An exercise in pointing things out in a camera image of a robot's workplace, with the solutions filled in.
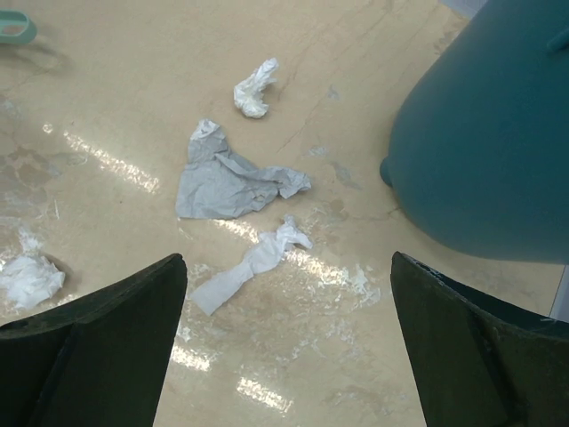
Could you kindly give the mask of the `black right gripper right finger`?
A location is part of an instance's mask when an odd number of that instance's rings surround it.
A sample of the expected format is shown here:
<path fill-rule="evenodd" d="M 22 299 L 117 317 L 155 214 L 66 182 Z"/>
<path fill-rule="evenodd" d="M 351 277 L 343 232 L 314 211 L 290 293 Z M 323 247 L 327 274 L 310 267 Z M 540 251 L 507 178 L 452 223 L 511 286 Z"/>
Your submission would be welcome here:
<path fill-rule="evenodd" d="M 566 426 L 568 325 L 392 256 L 397 317 L 428 426 Z"/>

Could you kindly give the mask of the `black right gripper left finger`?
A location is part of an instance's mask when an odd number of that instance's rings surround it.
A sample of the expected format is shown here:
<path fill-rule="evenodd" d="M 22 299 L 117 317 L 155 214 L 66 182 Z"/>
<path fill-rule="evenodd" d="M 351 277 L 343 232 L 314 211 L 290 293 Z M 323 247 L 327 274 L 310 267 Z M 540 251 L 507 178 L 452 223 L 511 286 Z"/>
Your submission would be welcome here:
<path fill-rule="evenodd" d="M 150 426 L 187 290 L 171 254 L 1 327 L 3 426 Z"/>

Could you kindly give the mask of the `white paper wad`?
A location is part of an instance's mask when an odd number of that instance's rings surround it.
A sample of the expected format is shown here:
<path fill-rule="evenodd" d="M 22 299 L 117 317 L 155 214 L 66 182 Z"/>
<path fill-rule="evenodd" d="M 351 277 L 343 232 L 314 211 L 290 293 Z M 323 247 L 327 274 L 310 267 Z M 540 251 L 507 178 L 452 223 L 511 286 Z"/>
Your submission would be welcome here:
<path fill-rule="evenodd" d="M 66 275 L 39 254 L 24 254 L 6 263 L 1 271 L 1 288 L 19 309 L 32 309 L 52 298 Z"/>

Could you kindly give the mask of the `white twisted paper strip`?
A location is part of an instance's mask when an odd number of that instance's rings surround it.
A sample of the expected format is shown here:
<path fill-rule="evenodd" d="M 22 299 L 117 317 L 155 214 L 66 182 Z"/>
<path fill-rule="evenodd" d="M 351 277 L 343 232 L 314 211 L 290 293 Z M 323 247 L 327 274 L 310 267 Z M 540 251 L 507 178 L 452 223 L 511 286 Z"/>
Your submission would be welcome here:
<path fill-rule="evenodd" d="M 296 245 L 311 249 L 312 242 L 297 227 L 292 215 L 286 215 L 276 231 L 263 232 L 243 260 L 230 270 L 216 274 L 194 290 L 189 298 L 206 315 L 211 316 L 242 285 L 261 273 L 273 270 Z"/>

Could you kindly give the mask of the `grey paper sheet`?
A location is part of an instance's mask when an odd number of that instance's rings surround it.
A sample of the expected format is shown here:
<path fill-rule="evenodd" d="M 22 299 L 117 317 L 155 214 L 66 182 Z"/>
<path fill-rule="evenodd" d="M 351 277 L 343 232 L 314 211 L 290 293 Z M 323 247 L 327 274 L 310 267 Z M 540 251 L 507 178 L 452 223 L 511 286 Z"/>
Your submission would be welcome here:
<path fill-rule="evenodd" d="M 184 219 L 236 219 L 309 189 L 305 173 L 282 166 L 259 168 L 238 155 L 222 128 L 206 118 L 188 142 L 175 212 Z"/>

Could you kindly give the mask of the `white tissue ball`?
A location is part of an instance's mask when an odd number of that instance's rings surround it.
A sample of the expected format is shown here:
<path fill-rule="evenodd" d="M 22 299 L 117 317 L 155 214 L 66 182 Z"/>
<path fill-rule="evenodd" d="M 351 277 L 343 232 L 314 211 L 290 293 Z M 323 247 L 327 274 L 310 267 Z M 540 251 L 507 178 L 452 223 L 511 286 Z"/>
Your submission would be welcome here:
<path fill-rule="evenodd" d="M 263 91 L 276 82 L 272 74 L 279 68 L 276 58 L 265 60 L 250 76 L 234 87 L 234 104 L 245 117 L 259 119 L 268 112 Z"/>

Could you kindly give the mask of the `green plastic dustpan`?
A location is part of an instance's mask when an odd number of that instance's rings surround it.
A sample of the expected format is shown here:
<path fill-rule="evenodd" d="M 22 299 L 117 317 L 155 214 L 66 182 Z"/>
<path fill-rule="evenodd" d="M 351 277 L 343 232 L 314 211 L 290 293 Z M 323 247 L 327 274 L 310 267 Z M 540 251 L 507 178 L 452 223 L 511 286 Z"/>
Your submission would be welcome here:
<path fill-rule="evenodd" d="M 35 23 L 26 13 L 19 11 L 2 10 L 0 28 L 1 44 L 29 44 L 37 35 Z"/>

